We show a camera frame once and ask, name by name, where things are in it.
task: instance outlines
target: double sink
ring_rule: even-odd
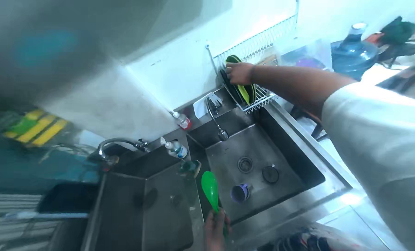
[[[122,155],[104,174],[82,250],[202,250],[204,219],[211,209],[201,188],[205,171],[216,176],[220,205],[231,218],[230,249],[256,248],[288,226],[314,221],[328,213],[324,203],[351,189],[334,169],[336,163],[325,159],[277,104],[250,115],[226,107],[216,119],[229,133],[227,141],[218,139],[209,119],[188,133],[165,136],[188,147],[185,160],[202,164],[195,179],[181,173],[181,160],[162,146]],[[263,174],[268,167],[277,171],[271,182]],[[236,203],[231,189],[240,184],[248,185],[250,196]]]

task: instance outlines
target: dish soap bottle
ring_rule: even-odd
[[[184,115],[183,113],[171,112],[172,116],[175,118],[177,125],[179,125],[183,130],[188,130],[191,128],[191,120]]]
[[[338,46],[332,46],[333,70],[361,81],[362,74],[378,60],[378,47],[361,41],[367,24],[352,25],[349,35]]]
[[[179,159],[183,159],[187,155],[187,148],[185,148],[180,142],[177,140],[173,140],[172,142],[166,142],[166,140],[161,137],[160,138],[161,145],[164,145],[167,148],[167,153]]]

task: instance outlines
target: purple mug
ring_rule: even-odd
[[[231,198],[234,202],[242,203],[249,198],[248,184],[233,186],[231,189]]]

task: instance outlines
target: faucet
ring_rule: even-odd
[[[103,159],[105,161],[109,161],[110,158],[104,153],[103,148],[104,148],[105,145],[107,145],[109,143],[113,143],[113,142],[125,142],[125,143],[128,143],[128,144],[134,146],[135,148],[137,148],[140,151],[143,151],[143,152],[149,152],[150,151],[147,148],[147,145],[149,145],[148,142],[143,141],[142,139],[139,139],[138,141],[139,142],[132,142],[130,140],[123,139],[123,138],[107,139],[107,140],[102,141],[99,144],[99,146],[97,148],[97,152],[98,152],[99,156],[101,157],[101,159]]]
[[[212,102],[210,97],[206,98],[206,107],[208,109],[209,115],[211,116],[211,119],[214,121],[214,123],[217,125],[217,129],[218,129],[218,137],[220,138],[221,141],[226,141],[229,136],[228,133],[223,130],[220,125],[217,123],[217,121],[215,120],[215,117],[212,113],[214,113],[215,115],[218,114],[217,109],[221,106],[220,102],[217,102],[217,105],[214,104],[214,102]]]

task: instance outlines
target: green spoon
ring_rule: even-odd
[[[201,176],[201,187],[203,188],[206,198],[212,205],[214,212],[218,213],[217,179],[212,172],[206,171],[203,176]]]

